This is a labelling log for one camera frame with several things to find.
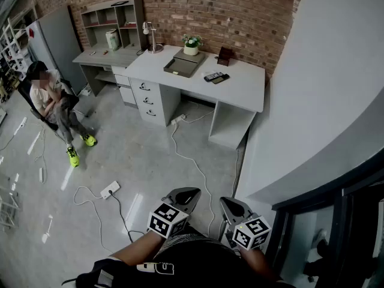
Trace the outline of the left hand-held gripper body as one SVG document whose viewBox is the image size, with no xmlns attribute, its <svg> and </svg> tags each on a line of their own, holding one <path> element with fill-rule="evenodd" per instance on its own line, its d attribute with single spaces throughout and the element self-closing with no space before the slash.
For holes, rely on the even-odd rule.
<svg viewBox="0 0 384 288">
<path fill-rule="evenodd" d="M 149 213 L 147 229 L 166 239 L 181 232 L 195 209 L 201 193 L 201 189 L 197 187 L 173 189 L 154 205 Z"/>
</svg>

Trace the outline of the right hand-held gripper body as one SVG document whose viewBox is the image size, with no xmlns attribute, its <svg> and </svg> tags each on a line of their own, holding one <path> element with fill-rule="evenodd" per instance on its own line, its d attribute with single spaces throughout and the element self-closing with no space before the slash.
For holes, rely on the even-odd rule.
<svg viewBox="0 0 384 288">
<path fill-rule="evenodd" d="M 224 233 L 231 248 L 245 250 L 264 244 L 272 228 L 263 216 L 253 212 L 244 202 L 231 197 L 220 198 L 223 219 L 228 225 Z"/>
</svg>

